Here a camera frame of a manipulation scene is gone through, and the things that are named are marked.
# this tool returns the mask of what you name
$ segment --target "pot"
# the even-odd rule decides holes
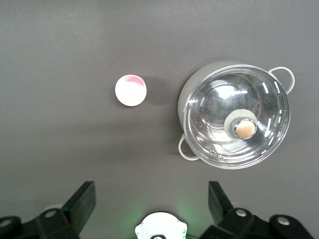
[[[286,89],[272,73],[280,69],[290,75]],[[226,169],[245,168],[264,160],[287,133],[287,94],[294,84],[294,74],[286,67],[266,71],[222,61],[201,68],[186,82],[178,100],[184,130],[178,144],[181,156]],[[182,152],[184,140],[195,157]]]

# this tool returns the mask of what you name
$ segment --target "metal screw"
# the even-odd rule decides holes
[[[0,228],[3,228],[5,226],[8,226],[11,223],[11,220],[4,220],[2,223],[0,223]]]
[[[277,221],[281,224],[281,225],[284,225],[284,226],[288,226],[290,225],[290,222],[287,218],[284,218],[284,217],[278,217],[277,218]]]
[[[216,154],[216,151],[213,150],[213,149],[211,149],[211,150],[209,151],[209,154],[210,154],[210,155],[215,155],[215,154]]]
[[[245,217],[245,216],[247,216],[247,213],[246,213],[244,210],[242,210],[242,209],[236,210],[236,214],[237,214],[238,216],[240,216],[240,217]]]
[[[51,218],[51,217],[54,216],[54,214],[55,214],[55,211],[50,211],[50,212],[47,212],[47,213],[45,214],[45,217],[46,217],[46,218]]]

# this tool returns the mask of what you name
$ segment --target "lid knob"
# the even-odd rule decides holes
[[[226,117],[224,129],[226,134],[234,140],[249,139],[257,131],[257,118],[249,110],[234,110]]]
[[[234,127],[235,133],[242,139],[248,139],[254,136],[256,129],[256,124],[251,119],[242,119]]]

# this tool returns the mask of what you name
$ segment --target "cooking pot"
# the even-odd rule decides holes
[[[275,70],[289,73],[283,88]],[[252,166],[267,158],[284,139],[290,111],[287,94],[295,84],[292,71],[266,71],[233,61],[211,63],[195,72],[178,100],[184,134],[178,149],[187,160],[202,159],[226,169]],[[195,157],[181,150],[186,140]]]

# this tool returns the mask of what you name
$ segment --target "pot handle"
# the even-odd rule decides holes
[[[187,159],[189,161],[196,161],[199,159],[199,157],[195,156],[195,157],[189,157],[187,155],[185,155],[182,151],[181,151],[181,143],[183,143],[183,141],[185,140],[185,134],[183,133],[180,140],[179,140],[179,143],[178,143],[178,150],[179,150],[179,153],[181,154],[181,156],[184,158],[184,159]]]
[[[290,81],[290,84],[288,85],[288,87],[285,89],[286,94],[289,94],[289,92],[293,89],[293,87],[295,85],[295,76],[294,76],[293,72],[290,69],[288,69],[287,67],[283,67],[283,66],[273,68],[273,69],[269,70],[269,72],[272,73],[273,71],[276,71],[276,70],[285,70],[289,73],[291,81]]]

